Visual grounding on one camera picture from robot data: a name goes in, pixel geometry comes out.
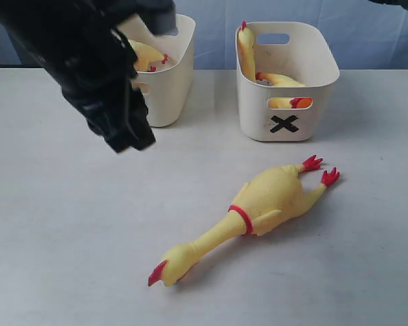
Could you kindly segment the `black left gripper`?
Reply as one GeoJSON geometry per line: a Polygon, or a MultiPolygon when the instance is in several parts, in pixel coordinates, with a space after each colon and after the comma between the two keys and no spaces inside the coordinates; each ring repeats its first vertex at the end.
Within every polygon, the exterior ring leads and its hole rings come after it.
{"type": "Polygon", "coordinates": [[[46,27],[44,69],[88,127],[116,153],[156,139],[137,77],[137,55],[116,26],[53,23],[46,27]]]}

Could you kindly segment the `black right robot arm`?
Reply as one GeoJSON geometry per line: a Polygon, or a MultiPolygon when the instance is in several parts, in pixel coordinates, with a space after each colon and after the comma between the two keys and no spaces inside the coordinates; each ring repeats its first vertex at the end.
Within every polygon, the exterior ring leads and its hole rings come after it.
{"type": "Polygon", "coordinates": [[[408,10],[408,0],[369,0],[369,1],[381,5],[395,5],[402,7],[404,10],[408,10]]]}

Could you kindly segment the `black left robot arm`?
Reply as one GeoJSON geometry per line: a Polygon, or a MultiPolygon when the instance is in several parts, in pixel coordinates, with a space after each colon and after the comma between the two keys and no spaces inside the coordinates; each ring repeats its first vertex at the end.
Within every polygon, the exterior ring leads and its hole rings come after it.
{"type": "Polygon", "coordinates": [[[132,85],[137,53],[118,28],[133,16],[155,36],[176,28],[173,1],[0,1],[0,23],[117,153],[156,140],[132,85]]]}

